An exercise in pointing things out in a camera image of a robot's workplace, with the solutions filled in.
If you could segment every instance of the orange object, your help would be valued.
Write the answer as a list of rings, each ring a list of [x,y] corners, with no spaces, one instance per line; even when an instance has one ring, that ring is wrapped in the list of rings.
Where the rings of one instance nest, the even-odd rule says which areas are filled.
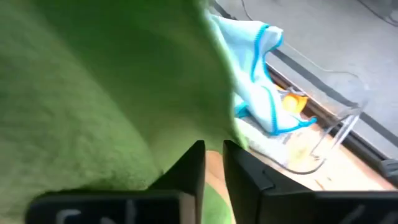
[[[279,90],[284,90],[280,86],[276,85]],[[307,96],[298,96],[293,93],[287,94],[282,100],[282,105],[285,110],[293,113],[300,114],[303,111],[305,105],[307,104],[308,97]]]

